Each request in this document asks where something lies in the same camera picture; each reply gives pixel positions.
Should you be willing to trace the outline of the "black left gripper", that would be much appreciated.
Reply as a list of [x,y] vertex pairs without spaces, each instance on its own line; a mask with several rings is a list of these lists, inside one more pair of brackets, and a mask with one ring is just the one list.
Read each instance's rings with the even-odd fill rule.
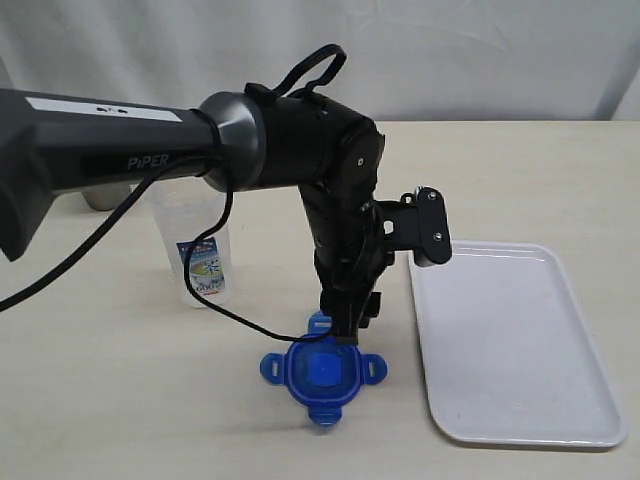
[[322,182],[298,187],[314,243],[314,267],[321,285],[320,309],[331,318],[338,343],[357,343],[381,308],[373,292],[387,267],[375,182],[331,191]]

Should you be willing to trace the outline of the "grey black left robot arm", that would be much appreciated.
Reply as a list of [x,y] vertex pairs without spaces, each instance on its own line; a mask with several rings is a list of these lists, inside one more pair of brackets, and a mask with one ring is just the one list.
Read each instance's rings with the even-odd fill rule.
[[188,110],[5,89],[1,249],[19,259],[65,193],[192,176],[227,194],[295,186],[322,310],[353,342],[378,314],[374,286],[389,256],[373,197],[383,149],[370,118],[306,89],[282,96],[250,84]]

